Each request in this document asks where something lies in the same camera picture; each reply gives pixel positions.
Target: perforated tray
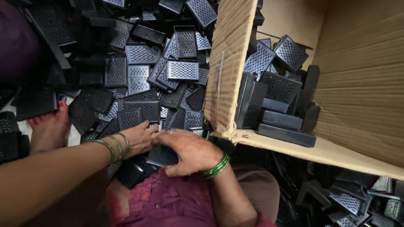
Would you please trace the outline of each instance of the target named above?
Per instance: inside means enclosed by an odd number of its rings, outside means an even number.
[[[125,102],[125,110],[141,109],[142,120],[148,120],[150,123],[160,122],[160,103],[159,101],[149,102]]]
[[[111,46],[123,50],[125,48],[125,43],[128,41],[129,33],[133,28],[133,24],[122,20],[116,20],[116,35],[112,38],[109,43]]]
[[[237,128],[252,128],[257,121],[268,86],[255,81],[255,76],[243,73],[235,115]]]
[[[277,100],[290,105],[300,91],[302,83],[265,71],[259,82],[268,85],[265,98]]]
[[[170,43],[168,44],[168,47],[163,55],[163,57],[166,59],[168,59],[170,56],[174,57],[175,59],[178,58],[177,43],[175,42],[175,34],[171,36]]]
[[[167,62],[167,59],[164,58],[164,57],[161,57],[158,60],[157,64],[154,66],[153,71],[151,72],[151,74],[150,74],[150,76],[149,76],[149,78],[147,80],[147,82],[149,82],[152,85],[154,85],[154,86],[156,86],[156,87],[158,87],[158,88],[160,88],[162,90],[165,90],[165,91],[168,90],[168,87],[165,86],[164,84],[158,82],[157,81],[157,76],[159,75],[161,69],[166,64],[166,62]]]
[[[86,133],[97,122],[85,100],[79,97],[69,105],[69,119],[80,135]]]
[[[59,46],[76,42],[73,32],[62,20],[61,12],[53,2],[37,3],[27,8],[36,29],[48,43]]]
[[[198,56],[195,26],[174,26],[175,43],[179,59]]]
[[[304,147],[314,147],[316,143],[316,136],[312,134],[285,128],[278,128],[266,124],[259,124],[257,134],[294,143]]]
[[[118,99],[118,111],[124,110],[124,102],[146,102],[146,101],[158,101],[157,91],[155,89],[150,89],[143,91],[134,95],[126,96],[124,98]]]
[[[148,65],[128,65],[128,95],[150,89],[150,84],[147,82],[149,73]]]
[[[198,46],[198,50],[207,50],[211,49],[212,46],[209,43],[209,40],[206,36],[201,35],[200,32],[196,32],[196,44]]]
[[[119,111],[118,121],[121,131],[141,124],[143,122],[141,109]]]
[[[125,87],[128,85],[126,57],[106,59],[104,87]]]
[[[113,118],[117,118],[116,112],[118,111],[118,101],[114,101],[107,114],[100,114],[98,117],[101,120],[110,122]]]
[[[195,81],[199,79],[198,61],[169,59],[167,62],[167,78],[169,80]]]
[[[131,37],[134,40],[161,46],[163,44],[164,38],[166,37],[166,34],[164,32],[160,32],[152,28],[137,24],[131,34]]]
[[[161,96],[160,104],[166,108],[178,108],[186,89],[187,84],[180,84],[176,91],[164,93]]]
[[[187,103],[192,108],[192,110],[194,111],[202,110],[203,102],[205,100],[205,93],[206,93],[205,87],[200,87],[186,98]]]
[[[185,4],[204,29],[217,19],[216,12],[207,0],[189,0]]]
[[[161,50],[146,44],[126,44],[128,64],[156,64],[161,56]]]
[[[184,129],[185,110],[178,108],[177,111],[169,109],[167,113],[166,124],[164,128],[168,129]]]
[[[274,52],[277,58],[282,60],[293,72],[296,72],[309,57],[287,35],[278,42]]]
[[[257,44],[257,52],[253,53],[244,64],[244,70],[249,70],[258,74],[260,79],[263,71],[267,70],[272,60],[275,58],[275,53],[262,42]]]
[[[203,126],[203,113],[195,111],[185,111],[185,119],[183,129],[197,128]]]
[[[0,113],[0,133],[19,132],[17,120],[14,113],[5,111]]]
[[[178,80],[169,80],[168,79],[168,61],[164,64],[163,68],[161,69],[160,73],[157,76],[157,81],[168,88],[173,90],[177,89],[179,81]]]

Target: green bangle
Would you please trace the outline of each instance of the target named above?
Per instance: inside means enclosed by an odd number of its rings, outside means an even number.
[[[111,152],[111,161],[109,162],[109,165],[111,165],[115,159],[114,150],[112,149],[112,147],[108,143],[98,140],[98,139],[92,139],[92,140],[87,141],[87,143],[91,143],[91,142],[103,144],[109,149],[109,151]]]
[[[122,155],[121,155],[121,153],[122,153],[121,145],[119,144],[119,141],[118,141],[117,139],[115,139],[113,136],[108,136],[108,137],[110,137],[111,139],[113,139],[113,140],[115,141],[116,146],[118,147],[118,150],[119,150],[119,159],[118,159],[118,161],[120,161],[121,158],[122,158]]]

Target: black plastic part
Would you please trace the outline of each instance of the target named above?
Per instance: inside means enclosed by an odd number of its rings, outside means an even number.
[[[183,129],[189,130],[190,128],[202,127],[204,116],[202,112],[185,111]]]
[[[267,84],[265,98],[277,100],[290,105],[302,87],[302,83],[286,77],[264,71],[259,82]]]
[[[141,109],[118,111],[119,128],[122,130],[135,127],[143,122]]]
[[[268,86],[255,81],[254,75],[243,73],[234,121],[239,129],[252,128],[257,121]]]
[[[124,102],[147,102],[147,101],[158,101],[158,95],[156,89],[150,89],[143,91],[134,95],[129,95],[118,99],[118,110],[124,110]]]
[[[169,59],[167,61],[167,78],[169,80],[197,81],[199,79],[199,62]]]
[[[17,120],[14,113],[5,111],[0,113],[0,133],[19,132]]]
[[[278,128],[266,124],[259,124],[257,134],[282,141],[298,144],[304,147],[314,147],[316,136],[305,132]]]
[[[205,101],[205,93],[206,89],[204,87],[200,87],[186,98],[186,101],[192,110],[202,110],[203,102]]]
[[[80,135],[86,133],[97,122],[87,102],[79,97],[69,105],[69,119]]]
[[[166,34],[137,22],[130,36],[134,40],[142,41],[149,45],[162,46]]]
[[[253,26],[262,26],[264,24],[264,20],[265,20],[265,18],[262,15],[262,13],[260,11],[256,11],[252,25]]]
[[[174,26],[175,43],[179,59],[195,59],[198,56],[195,26]]]
[[[159,101],[148,102],[125,102],[124,110],[141,109],[142,120],[148,120],[150,123],[160,122],[160,103]]]
[[[106,136],[116,134],[119,131],[120,131],[119,121],[118,119],[114,118],[108,123],[108,125],[104,128],[104,130],[102,130],[102,132],[100,133],[100,135],[98,135],[97,138],[102,139]]]
[[[274,52],[276,53],[276,57],[293,72],[296,72],[309,57],[287,35],[284,35],[278,42]]]
[[[114,95],[104,89],[83,89],[78,98],[85,100],[88,107],[106,114],[112,105]]]
[[[187,84],[180,84],[175,92],[164,93],[160,99],[161,106],[177,109],[186,89]]]
[[[23,121],[57,110],[56,93],[52,89],[24,87],[15,103],[16,119]]]
[[[301,118],[269,110],[263,111],[262,122],[291,129],[300,129],[302,125]]]

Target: perforated pattern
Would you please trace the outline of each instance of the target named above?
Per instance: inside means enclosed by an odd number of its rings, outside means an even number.
[[[100,114],[100,116],[98,117],[101,120],[104,121],[111,121],[113,118],[116,118],[116,112],[118,111],[118,102],[114,101],[111,105],[111,108],[109,109],[107,114]]]
[[[360,200],[343,193],[341,195],[330,195],[330,198],[335,200],[337,203],[339,203],[341,206],[343,206],[354,215],[358,214],[361,203]]]
[[[160,83],[157,81],[157,76],[160,73],[161,69],[165,65],[167,59],[164,57],[161,57],[160,60],[158,60],[157,64],[154,66],[153,71],[151,72],[151,75],[149,76],[149,79],[147,80],[149,83],[163,89],[163,90],[168,90],[168,87],[165,86],[164,84]]]
[[[161,69],[160,73],[158,74],[157,81],[173,90],[177,89],[179,81],[168,79],[168,61],[164,64],[163,68]]]
[[[155,64],[161,55],[159,48],[144,44],[127,44],[125,51],[128,64]]]
[[[14,113],[5,111],[0,113],[0,133],[19,132],[20,129]]]
[[[287,103],[289,105],[292,103],[302,86],[302,83],[298,81],[277,74],[272,74],[267,71],[262,74],[259,81],[268,85],[265,98]]]
[[[216,12],[207,0],[189,0],[186,5],[203,28],[206,28],[217,18]]]
[[[132,109],[118,112],[119,127],[121,130],[135,127],[143,122],[141,109]]]
[[[170,56],[178,58],[177,44],[175,42],[175,35],[171,37],[170,43],[168,44],[167,50],[164,53],[164,58],[168,59]]]
[[[394,221],[388,217],[373,212],[372,224],[377,227],[394,227]]]
[[[98,136],[98,138],[102,139],[106,136],[110,136],[113,135],[117,132],[120,131],[119,128],[119,122],[116,118],[112,119],[108,125],[105,127],[105,129],[100,133],[100,135]]]
[[[257,52],[253,53],[244,64],[244,70],[249,70],[258,74],[260,78],[275,58],[275,53],[261,42],[257,44]]]
[[[205,100],[205,92],[206,89],[200,87],[187,97],[187,103],[194,111],[202,110],[203,101]]]
[[[112,5],[118,6],[118,7],[125,7],[125,0],[103,0],[104,2],[110,3]]]
[[[192,90],[185,90],[184,96],[182,96],[181,103],[179,104],[180,107],[184,108],[185,110],[192,110],[192,108],[187,103],[187,97],[192,94]]]
[[[267,86],[265,84],[254,81],[254,89],[251,94],[250,103],[248,105],[246,115],[244,117],[245,126],[254,126],[257,121],[257,116],[264,101],[265,94],[267,92]]]
[[[186,89],[187,84],[180,84],[175,92],[163,94],[160,99],[161,105],[167,108],[178,108]]]
[[[147,90],[118,100],[118,110],[124,110],[124,102],[158,101],[155,89]]]
[[[168,108],[162,107],[162,110],[160,111],[160,117],[161,118],[166,118],[167,117],[167,112],[168,112]]]
[[[387,191],[388,182],[389,182],[388,177],[379,177],[376,183],[372,186],[372,190]]]
[[[202,36],[200,32],[196,32],[196,43],[198,45],[198,50],[211,49],[212,46],[206,36]]]
[[[178,58],[197,57],[197,46],[194,26],[174,26],[175,43],[177,45]]]
[[[129,65],[128,72],[128,95],[150,89],[150,84],[147,82],[150,72],[148,65]]]
[[[276,56],[284,61],[294,72],[296,72],[309,57],[309,55],[303,52],[288,36],[282,38],[274,52]]]
[[[126,57],[112,57],[106,59],[105,66],[105,87],[120,87],[127,84]]]
[[[203,126],[203,113],[186,111],[184,120],[184,129],[197,128]]]
[[[132,34],[142,39],[156,43],[158,45],[161,45],[163,43],[164,37],[166,36],[165,33],[156,31],[154,29],[142,25],[138,25]]]
[[[133,24],[128,23],[126,21],[116,20],[116,36],[112,38],[109,43],[111,46],[123,49],[125,47],[125,43],[128,41],[129,32],[132,29]]]
[[[199,78],[198,61],[181,61],[176,59],[169,59],[167,70],[168,79],[198,80]]]
[[[158,101],[152,102],[125,102],[125,110],[141,109],[142,119],[149,122],[160,122],[160,105]]]

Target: black plastic tray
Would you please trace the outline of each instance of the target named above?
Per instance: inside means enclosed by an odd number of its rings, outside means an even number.
[[[314,147],[316,143],[316,136],[314,135],[295,130],[278,128],[262,123],[259,124],[257,134],[298,144],[304,147]]]
[[[140,108],[118,111],[117,115],[121,131],[135,127],[143,122]]]
[[[169,80],[196,81],[199,79],[199,62],[169,59],[167,61],[167,78]]]
[[[128,64],[126,57],[106,59],[104,87],[128,86]]]
[[[274,52],[276,53],[276,57],[293,72],[296,72],[309,57],[287,35],[284,35],[278,42]]]
[[[133,95],[150,89],[147,82],[150,74],[148,65],[128,65],[128,95]]]

